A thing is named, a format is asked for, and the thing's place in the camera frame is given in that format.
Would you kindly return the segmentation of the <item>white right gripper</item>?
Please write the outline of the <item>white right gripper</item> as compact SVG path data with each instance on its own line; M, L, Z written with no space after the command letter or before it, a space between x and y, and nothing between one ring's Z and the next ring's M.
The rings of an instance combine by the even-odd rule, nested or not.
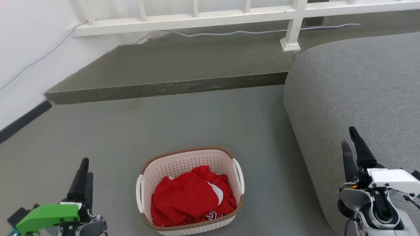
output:
M419 195L420 182L403 169L375 168L377 160L355 127L349 127L357 160L346 140L341 142L346 183L342 195L371 195L372 191L394 191L407 195Z

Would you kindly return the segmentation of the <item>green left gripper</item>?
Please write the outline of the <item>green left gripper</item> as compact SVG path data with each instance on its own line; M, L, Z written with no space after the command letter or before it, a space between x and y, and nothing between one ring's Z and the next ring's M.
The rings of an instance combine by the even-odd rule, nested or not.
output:
M88 168L89 159L83 158L67 194L67 200L82 203L61 201L33 208L16 224L17 231L21 235L39 235L40 230L56 226L59 235L78 235L79 228L92 217L94 175L88 173Z

